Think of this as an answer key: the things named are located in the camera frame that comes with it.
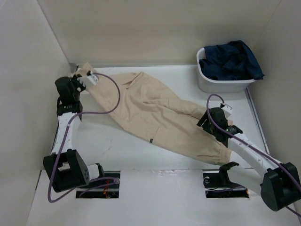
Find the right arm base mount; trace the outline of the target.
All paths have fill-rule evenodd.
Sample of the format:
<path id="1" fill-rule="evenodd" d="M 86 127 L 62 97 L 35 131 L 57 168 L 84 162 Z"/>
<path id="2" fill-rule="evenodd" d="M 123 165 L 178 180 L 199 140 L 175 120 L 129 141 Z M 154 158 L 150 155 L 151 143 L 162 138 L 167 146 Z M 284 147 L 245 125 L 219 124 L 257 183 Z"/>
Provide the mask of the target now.
<path id="1" fill-rule="evenodd" d="M 228 171 L 238 165 L 237 162 L 230 162 L 218 170 L 203 173 L 206 198 L 249 198 L 247 188 L 229 179 Z"/>

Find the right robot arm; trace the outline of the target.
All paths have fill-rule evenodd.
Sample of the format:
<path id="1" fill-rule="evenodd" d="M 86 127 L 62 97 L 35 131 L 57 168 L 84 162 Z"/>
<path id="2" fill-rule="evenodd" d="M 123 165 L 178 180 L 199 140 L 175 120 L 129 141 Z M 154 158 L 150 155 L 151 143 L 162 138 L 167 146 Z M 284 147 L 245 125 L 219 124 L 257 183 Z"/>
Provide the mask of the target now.
<path id="1" fill-rule="evenodd" d="M 197 126 L 238 154 L 255 172 L 247 172 L 237 162 L 230 162 L 220 167 L 219 183 L 223 186 L 236 183 L 256 192 L 272 211 L 299 201 L 301 183 L 297 168 L 259 150 L 240 128 L 228 124 L 226 113 L 226 104 L 207 109 Z"/>

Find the beige trousers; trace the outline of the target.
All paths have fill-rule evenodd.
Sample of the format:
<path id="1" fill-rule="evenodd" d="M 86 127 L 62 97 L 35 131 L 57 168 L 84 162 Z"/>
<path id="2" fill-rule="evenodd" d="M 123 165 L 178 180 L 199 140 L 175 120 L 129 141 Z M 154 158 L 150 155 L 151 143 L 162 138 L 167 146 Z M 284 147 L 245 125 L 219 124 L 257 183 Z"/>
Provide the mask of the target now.
<path id="1" fill-rule="evenodd" d="M 204 106 L 179 98 L 145 72 L 100 76 L 87 89 L 126 132 L 156 146 L 198 161 L 224 165 L 231 150 L 197 126 Z"/>

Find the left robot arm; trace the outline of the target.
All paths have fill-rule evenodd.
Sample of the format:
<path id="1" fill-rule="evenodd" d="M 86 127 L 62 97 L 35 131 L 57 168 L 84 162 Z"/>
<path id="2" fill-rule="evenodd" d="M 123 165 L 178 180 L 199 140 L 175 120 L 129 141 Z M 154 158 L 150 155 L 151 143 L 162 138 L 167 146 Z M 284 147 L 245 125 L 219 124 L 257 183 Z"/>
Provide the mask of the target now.
<path id="1" fill-rule="evenodd" d="M 99 163 L 87 165 L 75 149 L 75 138 L 82 117 L 80 93 L 96 85 L 98 78 L 89 75 L 82 78 L 61 77 L 55 81 L 59 97 L 57 99 L 58 128 L 51 154 L 44 157 L 43 166 L 55 192 L 63 192 L 91 183 L 94 187 L 105 184 L 105 175 Z"/>

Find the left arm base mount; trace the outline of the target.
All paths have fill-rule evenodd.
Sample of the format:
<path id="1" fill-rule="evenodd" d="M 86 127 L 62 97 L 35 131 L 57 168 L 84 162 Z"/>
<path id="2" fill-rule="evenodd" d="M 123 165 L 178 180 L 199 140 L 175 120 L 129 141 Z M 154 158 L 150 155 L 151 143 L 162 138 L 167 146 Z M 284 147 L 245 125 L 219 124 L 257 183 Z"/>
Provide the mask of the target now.
<path id="1" fill-rule="evenodd" d="M 76 190 L 77 199 L 117 199 L 119 186 L 112 179 L 95 181 Z"/>

